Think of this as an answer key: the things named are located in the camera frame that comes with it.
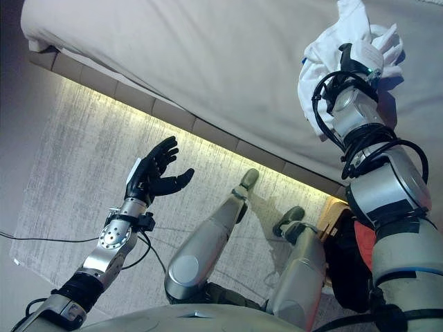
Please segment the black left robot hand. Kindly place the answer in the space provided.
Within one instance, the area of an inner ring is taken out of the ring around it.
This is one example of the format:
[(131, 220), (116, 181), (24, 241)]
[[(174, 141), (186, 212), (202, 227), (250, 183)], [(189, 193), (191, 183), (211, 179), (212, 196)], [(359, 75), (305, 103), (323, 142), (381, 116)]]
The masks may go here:
[(170, 136), (144, 157), (136, 167), (125, 190), (125, 199), (138, 199), (147, 206), (158, 196), (174, 194), (185, 188), (195, 171), (190, 168), (178, 176), (163, 177), (168, 165), (177, 159), (179, 149)]

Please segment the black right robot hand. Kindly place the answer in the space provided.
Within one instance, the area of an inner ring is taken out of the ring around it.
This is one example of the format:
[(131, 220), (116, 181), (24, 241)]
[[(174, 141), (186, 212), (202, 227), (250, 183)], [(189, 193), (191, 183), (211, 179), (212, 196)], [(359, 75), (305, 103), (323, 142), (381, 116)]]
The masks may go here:
[(380, 50), (365, 40), (345, 43), (338, 48), (341, 51), (340, 69), (351, 73), (369, 76), (375, 72), (383, 73), (383, 55)]

